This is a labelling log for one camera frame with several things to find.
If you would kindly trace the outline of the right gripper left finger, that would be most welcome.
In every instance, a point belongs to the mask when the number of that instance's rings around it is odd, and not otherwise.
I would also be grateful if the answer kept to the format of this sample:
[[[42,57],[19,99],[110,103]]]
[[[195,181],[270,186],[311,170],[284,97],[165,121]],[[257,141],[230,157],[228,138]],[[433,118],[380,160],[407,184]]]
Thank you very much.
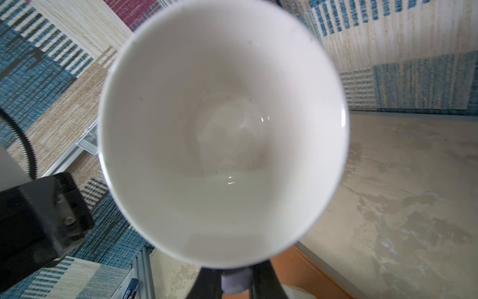
[[[186,299],[222,299],[223,270],[201,268]]]

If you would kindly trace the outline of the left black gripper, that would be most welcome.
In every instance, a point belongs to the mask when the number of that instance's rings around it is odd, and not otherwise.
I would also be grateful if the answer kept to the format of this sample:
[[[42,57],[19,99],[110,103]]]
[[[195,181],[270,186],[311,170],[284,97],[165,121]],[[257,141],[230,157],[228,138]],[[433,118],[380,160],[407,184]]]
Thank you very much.
[[[52,268],[86,241],[95,226],[67,172],[1,192],[1,291]]]

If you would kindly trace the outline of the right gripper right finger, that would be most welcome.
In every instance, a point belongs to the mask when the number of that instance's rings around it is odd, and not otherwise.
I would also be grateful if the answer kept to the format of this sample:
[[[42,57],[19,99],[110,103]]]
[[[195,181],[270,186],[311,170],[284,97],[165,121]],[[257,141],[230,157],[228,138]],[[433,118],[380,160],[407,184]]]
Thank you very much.
[[[288,299],[270,260],[251,269],[251,299]]]

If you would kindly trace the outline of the purple mug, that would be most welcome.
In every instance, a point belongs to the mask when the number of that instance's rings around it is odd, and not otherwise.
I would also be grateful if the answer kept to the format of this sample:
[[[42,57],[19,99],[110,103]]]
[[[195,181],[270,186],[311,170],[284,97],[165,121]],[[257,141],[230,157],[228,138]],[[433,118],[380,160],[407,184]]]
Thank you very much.
[[[223,270],[295,245],[341,182],[350,120],[317,37],[268,1],[179,1],[150,17],[110,69],[100,163],[128,222],[154,247]]]

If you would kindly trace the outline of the white faceted mug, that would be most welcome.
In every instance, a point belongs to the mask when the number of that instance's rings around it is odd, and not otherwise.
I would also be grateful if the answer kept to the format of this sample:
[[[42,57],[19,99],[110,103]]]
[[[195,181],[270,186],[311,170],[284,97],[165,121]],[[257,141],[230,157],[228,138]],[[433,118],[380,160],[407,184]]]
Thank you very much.
[[[298,287],[281,285],[288,299],[317,299],[313,294]]]

